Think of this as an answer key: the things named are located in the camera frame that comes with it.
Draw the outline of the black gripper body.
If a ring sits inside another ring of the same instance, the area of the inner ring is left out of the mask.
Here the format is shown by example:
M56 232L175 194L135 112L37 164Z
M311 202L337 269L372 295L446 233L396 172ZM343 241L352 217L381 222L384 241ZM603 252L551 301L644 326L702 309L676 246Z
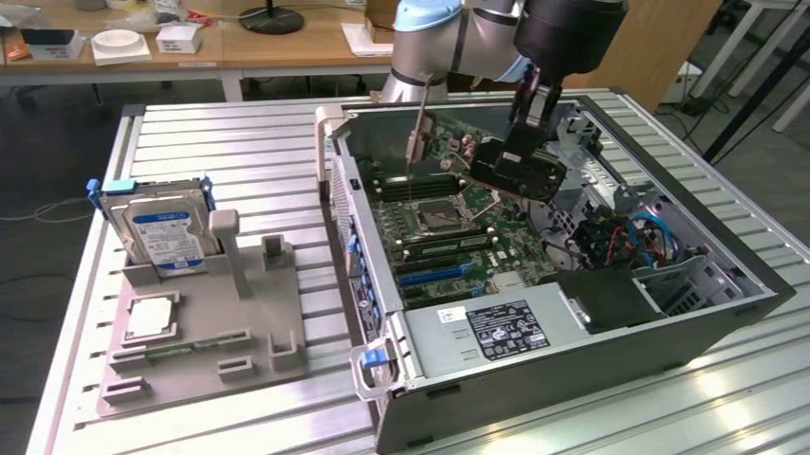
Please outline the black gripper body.
M627 1L528 0L514 45L543 76L594 71L628 12Z

